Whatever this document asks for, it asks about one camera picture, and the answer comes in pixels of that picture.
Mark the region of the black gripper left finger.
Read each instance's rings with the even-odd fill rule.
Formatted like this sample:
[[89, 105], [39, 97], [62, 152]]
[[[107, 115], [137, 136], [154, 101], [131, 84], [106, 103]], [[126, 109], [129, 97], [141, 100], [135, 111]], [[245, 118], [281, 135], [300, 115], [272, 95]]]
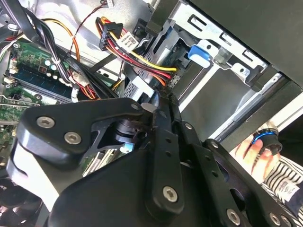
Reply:
[[132, 152], [176, 150], [172, 94], [160, 93], [154, 111], [130, 98], [32, 107], [24, 111], [8, 163], [18, 185], [51, 211], [72, 184]]

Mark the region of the person's bare hand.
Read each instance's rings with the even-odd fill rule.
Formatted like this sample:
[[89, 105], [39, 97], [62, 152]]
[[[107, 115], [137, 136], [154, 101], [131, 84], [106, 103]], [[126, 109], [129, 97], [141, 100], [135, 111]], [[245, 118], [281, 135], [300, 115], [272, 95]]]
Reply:
[[279, 162], [280, 154], [273, 156], [271, 151], [266, 149], [262, 155], [259, 156], [259, 152], [263, 147], [263, 142], [257, 140], [252, 144], [252, 141], [253, 136], [250, 135], [242, 143], [237, 145], [230, 152], [230, 155], [257, 183], [261, 184]]

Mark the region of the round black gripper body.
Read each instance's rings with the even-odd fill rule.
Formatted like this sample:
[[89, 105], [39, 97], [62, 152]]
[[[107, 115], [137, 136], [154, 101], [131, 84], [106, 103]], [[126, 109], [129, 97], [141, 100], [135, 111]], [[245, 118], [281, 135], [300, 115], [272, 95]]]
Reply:
[[212, 227], [203, 179], [176, 150], [132, 152], [72, 184], [51, 227]]

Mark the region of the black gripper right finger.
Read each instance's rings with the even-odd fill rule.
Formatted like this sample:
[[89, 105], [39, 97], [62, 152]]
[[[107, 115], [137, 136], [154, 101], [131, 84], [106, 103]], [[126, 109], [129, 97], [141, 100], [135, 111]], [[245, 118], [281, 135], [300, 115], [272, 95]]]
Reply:
[[[203, 179], [204, 205], [213, 227], [295, 227], [296, 221], [217, 141], [201, 142], [195, 129], [182, 121], [179, 108], [170, 105], [174, 127], [194, 169]], [[282, 146], [275, 131], [263, 130], [253, 135], [252, 144], [263, 142], [259, 156], [268, 149], [279, 154]]]

